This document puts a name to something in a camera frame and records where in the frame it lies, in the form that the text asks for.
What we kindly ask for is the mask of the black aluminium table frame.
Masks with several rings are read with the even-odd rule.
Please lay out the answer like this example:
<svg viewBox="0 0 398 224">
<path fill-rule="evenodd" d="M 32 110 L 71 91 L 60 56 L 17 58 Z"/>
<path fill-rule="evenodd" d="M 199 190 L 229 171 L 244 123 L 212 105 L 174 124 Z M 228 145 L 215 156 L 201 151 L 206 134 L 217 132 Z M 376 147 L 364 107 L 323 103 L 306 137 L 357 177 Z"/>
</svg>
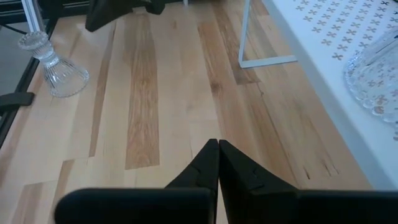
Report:
<svg viewBox="0 0 398 224">
<path fill-rule="evenodd" d="M 46 33 L 49 37 L 52 36 L 52 33 L 55 29 L 55 26 L 58 22 L 58 19 L 50 19 L 47 27 L 45 28 Z M 34 74 L 39 66 L 39 61 L 36 58 L 31 57 L 27 66 L 24 70 L 24 73 L 21 76 L 19 83 L 16 86 L 16 90 L 14 93 L 22 93 L 28 92 L 28 87 L 34 77 Z M 5 142 L 6 136 L 9 133 L 11 125 L 16 117 L 16 114 L 19 110 L 19 106 L 11 106 L 8 110 L 1 109 L 0 110 L 0 148 Z"/>
</svg>

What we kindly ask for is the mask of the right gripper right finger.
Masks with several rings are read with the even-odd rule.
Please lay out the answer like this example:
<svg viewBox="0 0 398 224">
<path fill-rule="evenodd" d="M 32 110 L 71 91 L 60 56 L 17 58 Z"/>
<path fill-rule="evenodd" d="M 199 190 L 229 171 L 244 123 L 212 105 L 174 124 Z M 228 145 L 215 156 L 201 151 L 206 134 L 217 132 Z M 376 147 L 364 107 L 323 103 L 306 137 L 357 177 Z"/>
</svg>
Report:
<svg viewBox="0 0 398 224">
<path fill-rule="evenodd" d="M 297 188 L 220 140 L 220 185 L 229 224 L 292 221 Z"/>
</svg>

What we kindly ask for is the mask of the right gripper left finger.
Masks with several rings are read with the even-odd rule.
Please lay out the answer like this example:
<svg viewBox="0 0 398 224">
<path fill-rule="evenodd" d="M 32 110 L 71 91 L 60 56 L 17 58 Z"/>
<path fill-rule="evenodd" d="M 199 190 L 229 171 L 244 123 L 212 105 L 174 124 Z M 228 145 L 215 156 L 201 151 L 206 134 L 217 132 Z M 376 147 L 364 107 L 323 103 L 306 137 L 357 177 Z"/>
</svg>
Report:
<svg viewBox="0 0 398 224">
<path fill-rule="evenodd" d="M 165 188 L 204 188 L 210 191 L 207 224 L 215 224 L 218 203 L 219 143 L 209 139 L 186 168 Z"/>
</svg>

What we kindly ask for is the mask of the white perforated metal shelf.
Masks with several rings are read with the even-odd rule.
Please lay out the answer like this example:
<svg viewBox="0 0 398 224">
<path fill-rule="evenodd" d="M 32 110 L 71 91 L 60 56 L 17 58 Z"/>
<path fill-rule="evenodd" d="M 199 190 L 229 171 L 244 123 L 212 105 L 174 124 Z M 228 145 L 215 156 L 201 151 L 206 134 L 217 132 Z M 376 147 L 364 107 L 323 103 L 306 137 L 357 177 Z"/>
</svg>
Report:
<svg viewBox="0 0 398 224">
<path fill-rule="evenodd" d="M 365 110 L 346 86 L 347 61 L 398 25 L 394 0 L 261 0 L 292 54 L 241 60 L 244 68 L 298 62 L 370 184 L 398 189 L 394 128 Z"/>
</svg>

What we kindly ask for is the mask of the small black bracket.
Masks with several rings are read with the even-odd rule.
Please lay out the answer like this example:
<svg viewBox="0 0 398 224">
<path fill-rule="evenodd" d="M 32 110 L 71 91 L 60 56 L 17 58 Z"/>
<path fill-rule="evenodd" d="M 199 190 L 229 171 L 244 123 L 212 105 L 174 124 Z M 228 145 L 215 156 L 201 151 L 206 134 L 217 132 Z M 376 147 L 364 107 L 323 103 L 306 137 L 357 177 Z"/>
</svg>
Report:
<svg viewBox="0 0 398 224">
<path fill-rule="evenodd" d="M 15 92 L 0 96 L 0 116 L 20 106 L 30 106 L 35 94 L 32 92 Z"/>
</svg>

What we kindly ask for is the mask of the white metal post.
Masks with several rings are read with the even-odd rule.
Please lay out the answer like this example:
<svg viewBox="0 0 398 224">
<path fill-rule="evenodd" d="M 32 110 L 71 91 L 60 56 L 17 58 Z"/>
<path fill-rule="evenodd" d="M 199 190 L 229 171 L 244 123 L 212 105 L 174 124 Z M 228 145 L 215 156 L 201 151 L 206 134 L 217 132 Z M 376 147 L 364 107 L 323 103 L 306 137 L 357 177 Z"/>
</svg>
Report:
<svg viewBox="0 0 398 224">
<path fill-rule="evenodd" d="M 44 22 L 37 0 L 21 0 L 30 32 L 44 31 Z"/>
</svg>

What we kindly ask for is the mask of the clear glass candle holder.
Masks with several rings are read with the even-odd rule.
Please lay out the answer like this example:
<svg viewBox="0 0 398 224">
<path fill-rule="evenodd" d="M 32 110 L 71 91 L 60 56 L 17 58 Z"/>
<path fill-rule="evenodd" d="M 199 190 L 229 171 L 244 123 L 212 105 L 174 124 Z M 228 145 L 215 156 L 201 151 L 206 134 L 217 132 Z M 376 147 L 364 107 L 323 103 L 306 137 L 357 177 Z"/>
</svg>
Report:
<svg viewBox="0 0 398 224">
<path fill-rule="evenodd" d="M 40 61 L 44 80 L 52 96 L 66 98 L 86 87 L 90 78 L 88 71 L 59 56 L 45 32 L 35 31 L 23 35 L 18 46 Z"/>
<path fill-rule="evenodd" d="M 355 53 L 343 75 L 353 98 L 392 126 L 392 138 L 398 141 L 398 26 Z"/>
</svg>

